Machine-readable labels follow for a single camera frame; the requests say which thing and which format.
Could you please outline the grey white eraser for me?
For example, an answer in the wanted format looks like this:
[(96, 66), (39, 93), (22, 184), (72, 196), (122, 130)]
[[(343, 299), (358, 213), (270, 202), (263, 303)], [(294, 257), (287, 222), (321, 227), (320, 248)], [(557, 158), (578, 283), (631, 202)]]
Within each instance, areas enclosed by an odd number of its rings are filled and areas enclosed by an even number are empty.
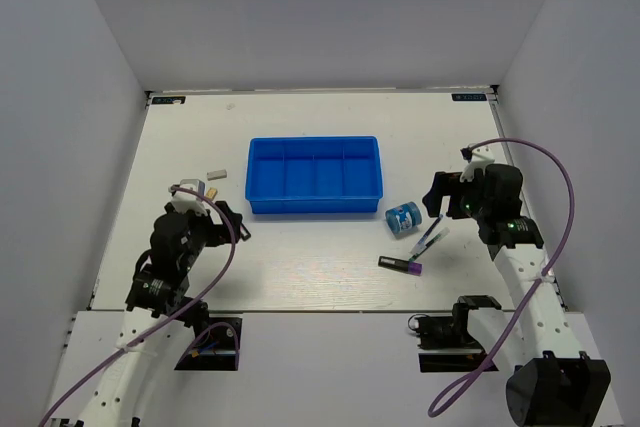
[(210, 171), (207, 173), (208, 180), (219, 180), (227, 177), (227, 171), (225, 169)]

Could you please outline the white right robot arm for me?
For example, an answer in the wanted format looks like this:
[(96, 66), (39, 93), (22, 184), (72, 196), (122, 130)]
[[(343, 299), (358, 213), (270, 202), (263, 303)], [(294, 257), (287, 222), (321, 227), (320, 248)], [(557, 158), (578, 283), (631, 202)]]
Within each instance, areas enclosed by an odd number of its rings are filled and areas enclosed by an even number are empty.
[(611, 381), (602, 359), (584, 350), (544, 273), (544, 242), (522, 215), (523, 176), (505, 164), (437, 172), (422, 202), (430, 216), (447, 199), (448, 217), (472, 218), (504, 280), (515, 310), (507, 315), (489, 297), (460, 299), (451, 321), (461, 344), (477, 343), (507, 375), (506, 404), (518, 426), (591, 426)]

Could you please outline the small tan wooden block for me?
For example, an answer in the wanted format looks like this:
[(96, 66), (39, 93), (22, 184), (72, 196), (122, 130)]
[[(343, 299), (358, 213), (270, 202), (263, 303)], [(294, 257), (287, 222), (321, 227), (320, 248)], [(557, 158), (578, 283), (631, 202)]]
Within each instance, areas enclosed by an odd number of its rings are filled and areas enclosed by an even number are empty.
[(217, 193), (218, 191), (216, 188), (209, 188), (206, 193), (206, 197), (209, 198), (210, 200), (213, 200), (216, 197)]

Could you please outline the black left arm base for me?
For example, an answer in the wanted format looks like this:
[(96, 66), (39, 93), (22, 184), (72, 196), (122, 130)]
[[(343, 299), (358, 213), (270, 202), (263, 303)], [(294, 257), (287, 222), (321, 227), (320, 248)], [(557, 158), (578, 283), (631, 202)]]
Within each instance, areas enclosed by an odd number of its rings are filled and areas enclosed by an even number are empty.
[(175, 366), (176, 371), (235, 372), (239, 367), (242, 317), (212, 317), (213, 328)]

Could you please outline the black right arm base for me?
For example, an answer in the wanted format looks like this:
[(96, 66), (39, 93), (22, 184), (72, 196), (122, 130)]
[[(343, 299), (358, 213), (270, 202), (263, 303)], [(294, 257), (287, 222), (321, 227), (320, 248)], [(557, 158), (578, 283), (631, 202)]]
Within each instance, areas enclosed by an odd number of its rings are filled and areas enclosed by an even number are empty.
[(407, 321), (418, 339), (421, 373), (470, 373), (480, 366), (486, 352), (468, 332), (469, 312), (480, 308), (501, 310), (491, 296), (460, 296), (446, 315), (414, 314)]

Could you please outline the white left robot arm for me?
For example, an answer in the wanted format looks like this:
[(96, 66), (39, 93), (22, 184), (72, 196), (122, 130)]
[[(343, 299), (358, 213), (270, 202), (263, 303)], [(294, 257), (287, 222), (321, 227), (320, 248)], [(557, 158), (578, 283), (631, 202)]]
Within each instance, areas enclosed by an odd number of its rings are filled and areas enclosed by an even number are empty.
[(166, 204), (153, 224), (149, 249), (136, 261), (112, 354), (54, 401), (40, 425), (49, 425), (58, 408), (93, 377), (98, 385), (72, 425), (141, 425), (173, 327), (191, 346), (205, 343), (214, 329), (230, 327), (212, 321), (201, 294), (187, 296), (188, 275), (204, 249), (235, 247), (251, 235), (242, 215), (226, 202), (203, 196), (186, 200), (184, 193)]

